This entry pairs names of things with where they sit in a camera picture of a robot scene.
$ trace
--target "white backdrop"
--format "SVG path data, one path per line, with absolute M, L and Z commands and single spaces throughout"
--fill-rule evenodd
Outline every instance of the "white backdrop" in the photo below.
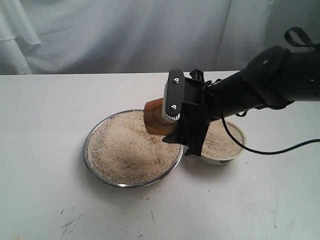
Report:
M 0 74 L 237 70 L 273 0 L 0 0 Z

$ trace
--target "rice grain on table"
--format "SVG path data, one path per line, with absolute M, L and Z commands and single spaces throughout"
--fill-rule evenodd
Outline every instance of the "rice grain on table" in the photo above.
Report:
M 180 145 L 149 135 L 142 111 L 121 113 L 94 131 L 87 147 L 88 161 L 102 178 L 117 184 L 153 180 L 176 161 Z
M 235 139 L 242 143 L 243 139 L 239 131 L 228 123 L 227 126 Z M 203 155 L 215 159 L 229 159 L 236 156 L 241 149 L 242 148 L 229 137 L 221 120 L 210 123 L 202 147 Z

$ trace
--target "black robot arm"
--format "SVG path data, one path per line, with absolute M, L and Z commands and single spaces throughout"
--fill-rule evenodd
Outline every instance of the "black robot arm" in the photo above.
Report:
M 182 71 L 173 69 L 164 98 L 166 114 L 179 115 L 178 127 L 163 141 L 186 145 L 186 155 L 200 156 L 212 121 L 250 109 L 280 110 L 295 101 L 320 101 L 320 50 L 315 46 L 295 53 L 271 47 L 244 70 L 214 83 L 205 82 L 197 69 L 181 81 Z

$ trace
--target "bowl rim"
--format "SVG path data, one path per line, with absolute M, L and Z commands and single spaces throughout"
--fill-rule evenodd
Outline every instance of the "bowl rim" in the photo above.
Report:
M 124 113 L 129 113 L 129 112 L 143 112 L 142 109 L 130 109 L 130 110 L 125 110 L 125 111 L 120 111 L 117 112 L 115 114 L 112 114 L 108 117 L 106 117 L 105 119 L 103 119 L 102 121 L 100 121 L 87 135 L 85 141 L 84 141 L 84 145 L 83 145 L 83 149 L 82 149 L 82 154 L 83 154 L 83 160 L 84 160 L 84 164 L 86 166 L 86 168 L 89 170 L 89 172 L 96 177 L 97 179 L 99 179 L 100 181 L 102 181 L 105 184 L 108 184 L 110 186 L 113 187 L 118 187 L 118 188 L 137 188 L 137 187 L 144 187 L 144 186 L 148 186 L 151 184 L 154 184 L 156 182 L 158 182 L 159 180 L 163 179 L 165 176 L 167 176 L 170 172 L 172 172 L 176 166 L 179 164 L 182 155 L 184 153 L 184 147 L 183 145 L 180 145 L 179 148 L 179 152 L 177 155 L 176 160 L 174 161 L 174 163 L 172 164 L 172 166 L 166 170 L 164 173 L 162 173 L 160 176 L 156 177 L 155 179 L 149 180 L 149 181 L 143 181 L 143 182 L 139 182 L 139 183 L 135 183 L 135 184 L 124 184 L 124 183 L 116 183 L 113 181 L 109 181 L 103 177 L 101 177 L 98 173 L 96 173 L 96 171 L 92 168 L 91 164 L 89 163 L 88 160 L 88 145 L 89 145 L 89 140 L 92 136 L 92 134 L 106 121 L 112 119 L 113 117 L 120 115 L 120 114 L 124 114 Z
M 227 124 L 229 124 L 231 127 L 235 128 L 239 134 L 241 135 L 241 138 L 242 138 L 242 144 L 243 145 L 246 145 L 247 144 L 247 138 L 246 138 L 246 135 L 245 133 L 242 131 L 242 129 L 240 127 L 238 127 L 238 125 L 234 124 L 233 122 L 230 122 L 230 121 L 226 121 Z M 244 152 L 244 148 L 241 148 L 241 150 L 234 156 L 232 157 L 228 157 L 228 158 L 217 158 L 217 157 L 209 157 L 205 154 L 201 154 L 202 157 L 205 157 L 207 158 L 209 161 L 229 161 L 229 160 L 233 160 L 237 157 L 239 157 L 243 152 Z

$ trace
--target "white table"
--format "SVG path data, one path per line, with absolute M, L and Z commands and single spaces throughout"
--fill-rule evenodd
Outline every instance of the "white table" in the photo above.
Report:
M 276 156 L 245 152 L 225 166 L 185 158 L 144 188 L 114 188 L 88 173 L 89 131 L 161 97 L 167 77 L 0 76 L 0 239 L 318 240 L 319 144 Z M 319 117 L 320 103 L 297 102 L 229 121 L 249 147 L 275 151 L 319 138 Z

